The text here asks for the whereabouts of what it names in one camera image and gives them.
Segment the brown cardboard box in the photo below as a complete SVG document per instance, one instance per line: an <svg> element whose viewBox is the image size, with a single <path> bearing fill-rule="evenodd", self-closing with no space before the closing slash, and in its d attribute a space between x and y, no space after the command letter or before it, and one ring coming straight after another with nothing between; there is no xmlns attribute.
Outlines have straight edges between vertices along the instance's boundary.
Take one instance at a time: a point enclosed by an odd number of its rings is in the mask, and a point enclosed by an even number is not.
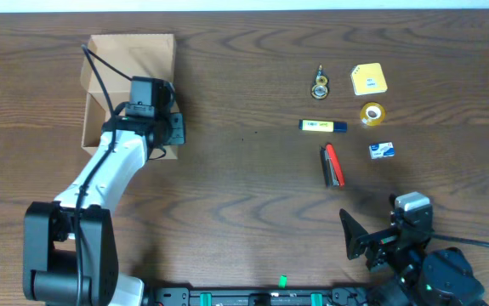
<svg viewBox="0 0 489 306"><path fill-rule="evenodd" d="M111 67L93 59L113 105L129 101L131 82L128 77L152 77L172 82L176 57L173 34L92 35L88 49ZM101 126L109 117L109 108L97 78L87 60L80 76L87 92L81 147L93 155L100 143Z"/></svg>

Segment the yellow sticky note pad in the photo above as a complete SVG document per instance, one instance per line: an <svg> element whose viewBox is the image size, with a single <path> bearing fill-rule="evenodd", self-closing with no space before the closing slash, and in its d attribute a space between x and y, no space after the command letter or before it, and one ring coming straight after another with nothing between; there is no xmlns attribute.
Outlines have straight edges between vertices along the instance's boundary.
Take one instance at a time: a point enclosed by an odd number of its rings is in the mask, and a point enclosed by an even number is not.
<svg viewBox="0 0 489 306"><path fill-rule="evenodd" d="M356 96L385 93L388 85L379 63L356 65L350 72Z"/></svg>

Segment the clear yellow tape roll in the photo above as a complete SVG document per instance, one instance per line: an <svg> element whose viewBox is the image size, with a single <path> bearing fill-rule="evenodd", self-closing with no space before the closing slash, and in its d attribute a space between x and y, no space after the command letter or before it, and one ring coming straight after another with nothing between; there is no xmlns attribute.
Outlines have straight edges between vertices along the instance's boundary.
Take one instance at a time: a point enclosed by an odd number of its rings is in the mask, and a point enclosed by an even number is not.
<svg viewBox="0 0 489 306"><path fill-rule="evenodd" d="M361 122L369 127L380 125L385 118L384 107L377 102L369 102L363 105L360 112Z"/></svg>

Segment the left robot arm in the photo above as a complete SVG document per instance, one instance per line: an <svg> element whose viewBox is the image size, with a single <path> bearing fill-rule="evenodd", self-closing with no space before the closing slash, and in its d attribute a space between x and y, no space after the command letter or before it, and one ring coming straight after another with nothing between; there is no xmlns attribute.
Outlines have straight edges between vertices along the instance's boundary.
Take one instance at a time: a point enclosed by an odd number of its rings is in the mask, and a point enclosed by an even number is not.
<svg viewBox="0 0 489 306"><path fill-rule="evenodd" d="M120 273L112 216L131 178L153 150L185 142L181 113L134 114L129 106L105 122L96 152L51 202L24 216L22 286L47 305L144 305L145 283Z"/></svg>

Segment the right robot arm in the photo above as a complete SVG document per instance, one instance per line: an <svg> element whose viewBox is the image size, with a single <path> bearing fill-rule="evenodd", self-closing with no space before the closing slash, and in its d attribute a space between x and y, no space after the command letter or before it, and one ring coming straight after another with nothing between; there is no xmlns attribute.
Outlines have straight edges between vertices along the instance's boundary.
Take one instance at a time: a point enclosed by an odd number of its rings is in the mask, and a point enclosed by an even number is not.
<svg viewBox="0 0 489 306"><path fill-rule="evenodd" d="M433 237L431 208L391 212L392 225L367 232L344 209L339 211L348 259L365 256L374 272L384 268L393 278L367 289L368 305L485 305L484 286L474 277L469 261L456 247L427 252Z"/></svg>

